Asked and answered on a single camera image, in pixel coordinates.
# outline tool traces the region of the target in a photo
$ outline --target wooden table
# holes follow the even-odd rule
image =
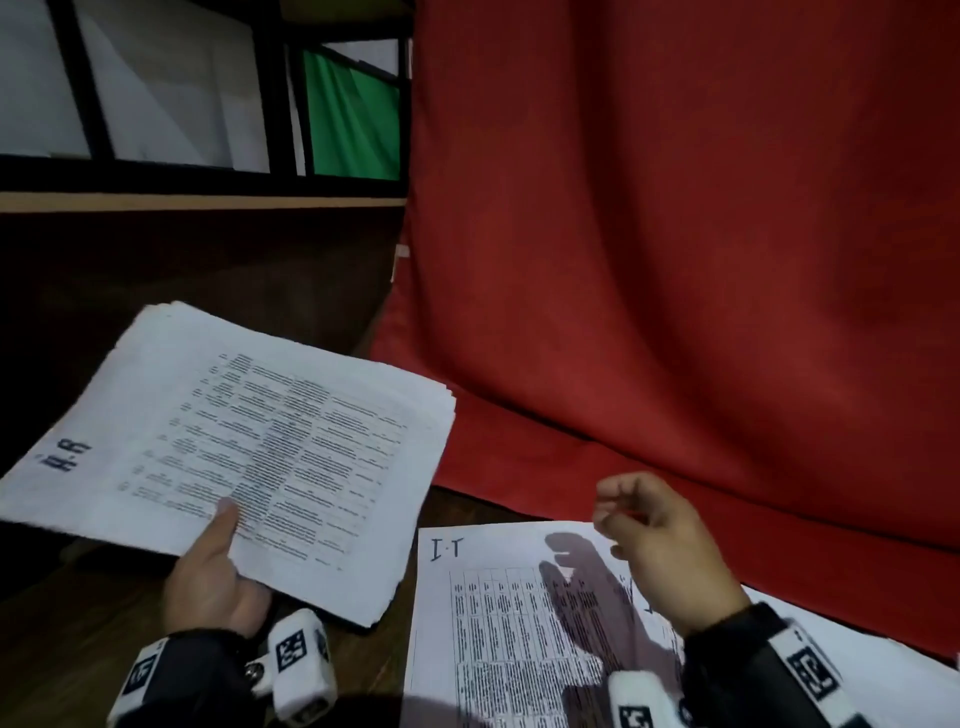
[[[440,488],[420,512],[421,526],[525,520]],[[324,728],[396,725],[416,553],[414,543],[396,598],[374,629],[326,620],[342,698],[319,723]],[[101,546],[0,602],[0,725],[103,726],[137,651],[163,634],[160,594],[172,565],[169,557]],[[276,603],[282,611],[300,606],[285,596]]]

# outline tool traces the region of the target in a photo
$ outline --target red cloth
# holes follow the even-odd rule
[[[744,581],[955,655],[956,6],[422,0],[416,47],[373,355],[455,385],[437,482],[583,520],[656,466]]]

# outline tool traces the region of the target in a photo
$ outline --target white paper sheet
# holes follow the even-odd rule
[[[683,643],[592,523],[422,528],[401,728],[606,726],[604,677],[654,671],[680,698]],[[902,644],[754,590],[797,620],[876,728],[955,728],[960,677]]]
[[[402,577],[453,405],[393,367],[152,306],[0,481],[0,518],[178,554],[230,496],[241,573],[369,626]]]

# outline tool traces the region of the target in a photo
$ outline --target brown wall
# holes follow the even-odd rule
[[[402,216],[401,207],[0,215],[0,468],[65,411],[147,303],[185,301],[350,352],[389,289]],[[50,558],[52,537],[37,533],[0,524],[0,548],[46,545],[21,581]]]

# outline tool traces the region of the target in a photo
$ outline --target green cloth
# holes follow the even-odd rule
[[[314,172],[399,180],[399,89],[315,53],[303,65]]]

